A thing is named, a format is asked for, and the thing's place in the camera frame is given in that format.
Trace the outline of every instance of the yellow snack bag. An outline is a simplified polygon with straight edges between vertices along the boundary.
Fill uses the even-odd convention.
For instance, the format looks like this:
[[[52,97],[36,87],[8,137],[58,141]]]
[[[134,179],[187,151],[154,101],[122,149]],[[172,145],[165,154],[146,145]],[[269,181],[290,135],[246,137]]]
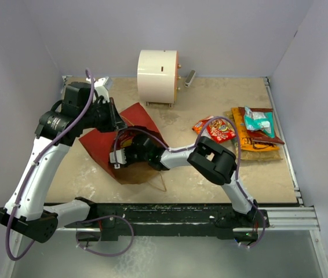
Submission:
[[[277,151],[279,149],[279,147],[274,144],[254,142],[246,132],[244,120],[240,113],[239,108],[238,107],[231,108],[231,111],[235,119],[236,128],[238,129],[238,133],[240,137],[240,146],[242,150],[252,151],[252,152],[269,152],[269,151]]]

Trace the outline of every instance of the cylindrical container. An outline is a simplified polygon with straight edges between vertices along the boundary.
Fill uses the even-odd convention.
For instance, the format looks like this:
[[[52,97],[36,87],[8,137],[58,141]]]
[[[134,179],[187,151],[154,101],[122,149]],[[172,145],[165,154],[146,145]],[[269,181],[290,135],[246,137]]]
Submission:
[[[140,100],[174,104],[177,99],[178,51],[141,50],[137,67]]]

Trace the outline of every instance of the white wall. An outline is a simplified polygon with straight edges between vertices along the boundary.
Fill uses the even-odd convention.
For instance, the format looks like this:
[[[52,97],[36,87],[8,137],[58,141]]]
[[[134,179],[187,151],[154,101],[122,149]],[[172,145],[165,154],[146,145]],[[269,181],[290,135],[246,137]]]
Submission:
[[[0,207],[17,186],[39,117],[60,97],[61,75],[21,0],[0,0]],[[5,258],[0,225],[0,271]]]
[[[269,76],[312,0],[24,0],[62,74],[136,76],[141,49],[203,76]]]
[[[328,251],[328,1],[316,0],[272,77],[272,94],[306,205]]]

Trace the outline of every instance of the wooden table surface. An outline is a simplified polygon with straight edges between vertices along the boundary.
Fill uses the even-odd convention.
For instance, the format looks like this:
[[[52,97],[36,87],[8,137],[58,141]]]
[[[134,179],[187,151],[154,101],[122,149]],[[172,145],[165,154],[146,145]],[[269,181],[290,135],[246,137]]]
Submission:
[[[69,78],[68,83],[84,80]],[[110,96],[118,111],[139,102],[136,78],[113,80]],[[173,108],[165,104],[144,107],[165,141],[171,147],[181,147],[195,141],[196,134],[191,127],[198,120],[209,115],[224,115],[224,111],[232,107],[245,105],[271,108],[262,78],[195,78],[190,88],[181,86]],[[224,145],[234,151],[230,142]],[[282,149],[280,155],[282,160],[241,163],[241,179],[259,203],[296,202]],[[160,175],[150,183],[121,185],[94,162],[79,140],[75,140],[54,177],[46,201],[69,202],[82,196],[100,203],[229,203],[223,190],[203,178],[193,167],[164,171],[162,177],[166,192]]]

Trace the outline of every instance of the orange snack bag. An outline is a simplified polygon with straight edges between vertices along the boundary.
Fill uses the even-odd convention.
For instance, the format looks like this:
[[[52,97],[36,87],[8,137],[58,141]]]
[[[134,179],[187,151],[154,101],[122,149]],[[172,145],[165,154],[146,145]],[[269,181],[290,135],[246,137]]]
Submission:
[[[235,119],[236,128],[238,129],[239,137],[240,137],[240,146],[244,151],[252,151],[252,152],[268,152],[268,151],[276,151],[279,149],[278,146],[270,143],[263,142],[254,142],[253,139],[248,135],[243,116],[238,107],[231,108],[232,114]]]
[[[206,122],[211,118],[214,118],[214,116],[209,116],[200,120],[195,126],[192,127],[192,130],[199,134]],[[202,135],[213,139],[213,141],[219,144],[231,140],[236,136],[235,132],[228,127],[227,122],[223,119],[216,119],[212,121],[206,127],[206,130],[204,130]]]

